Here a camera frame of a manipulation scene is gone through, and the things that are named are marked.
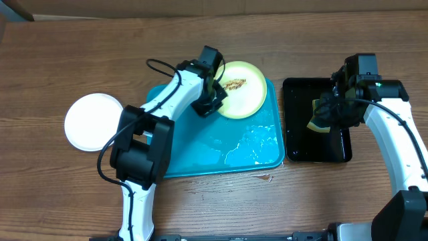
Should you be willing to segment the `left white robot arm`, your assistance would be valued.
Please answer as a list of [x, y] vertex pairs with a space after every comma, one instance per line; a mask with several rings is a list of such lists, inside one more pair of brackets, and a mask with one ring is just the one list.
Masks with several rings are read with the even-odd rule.
[[191, 106], [201, 117], [216, 112], [227, 97], [216, 78], [224, 59], [191, 60], [173, 68], [170, 84], [141, 107], [126, 106], [112, 147], [110, 166], [116, 171], [113, 184], [124, 197], [122, 226], [115, 240], [150, 240], [154, 234], [154, 190], [169, 166], [175, 122]]

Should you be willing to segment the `yellow green sponge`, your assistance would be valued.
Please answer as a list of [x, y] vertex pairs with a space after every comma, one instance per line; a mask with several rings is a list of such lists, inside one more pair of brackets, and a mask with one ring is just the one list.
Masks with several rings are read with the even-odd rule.
[[312, 101], [312, 117], [306, 127], [317, 133], [329, 133], [330, 126], [326, 124], [322, 119], [317, 118], [317, 116], [314, 114], [314, 111], [319, 104], [319, 99], [315, 99]]

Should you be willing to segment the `yellow-green plate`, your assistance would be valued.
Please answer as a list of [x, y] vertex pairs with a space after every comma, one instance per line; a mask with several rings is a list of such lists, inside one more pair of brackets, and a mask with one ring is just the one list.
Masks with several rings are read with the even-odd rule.
[[232, 61], [219, 67], [216, 79], [227, 97], [218, 113], [226, 118], [242, 119], [255, 114], [267, 96], [267, 84], [261, 70], [244, 61]]

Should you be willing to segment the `white plate with sauce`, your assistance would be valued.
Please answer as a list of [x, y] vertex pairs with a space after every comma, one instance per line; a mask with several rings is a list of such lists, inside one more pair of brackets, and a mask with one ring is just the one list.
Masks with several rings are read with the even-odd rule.
[[116, 134], [123, 107], [108, 94], [88, 94], [71, 105], [64, 130], [68, 141], [81, 151], [101, 150]]

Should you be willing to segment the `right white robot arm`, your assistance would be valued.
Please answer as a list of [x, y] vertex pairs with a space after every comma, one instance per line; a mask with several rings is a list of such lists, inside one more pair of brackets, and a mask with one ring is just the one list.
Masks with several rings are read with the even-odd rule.
[[427, 239], [427, 148], [415, 126], [409, 96], [398, 80], [363, 80], [325, 92], [312, 103], [316, 130], [364, 123], [389, 173], [392, 198], [367, 223], [335, 224], [335, 240]]

